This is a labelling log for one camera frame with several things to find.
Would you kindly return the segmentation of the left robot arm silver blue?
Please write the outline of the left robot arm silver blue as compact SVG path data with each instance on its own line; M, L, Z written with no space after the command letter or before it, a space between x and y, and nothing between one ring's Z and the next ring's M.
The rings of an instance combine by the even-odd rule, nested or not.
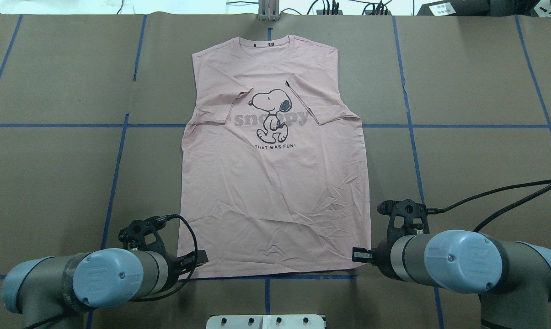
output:
M102 249L44 257L13 267L1 288L4 307L26 329L81 329L84 314L128 302L153 302L177 293L208 262L204 250L176 258L154 251Z

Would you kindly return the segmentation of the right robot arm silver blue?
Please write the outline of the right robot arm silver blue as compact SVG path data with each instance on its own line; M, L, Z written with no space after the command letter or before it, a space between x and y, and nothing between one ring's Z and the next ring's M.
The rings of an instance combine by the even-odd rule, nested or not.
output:
M543 246L448 230L384 240L373 249L354 247L352 260L391 279L476 294L486 329L550 326L551 249Z

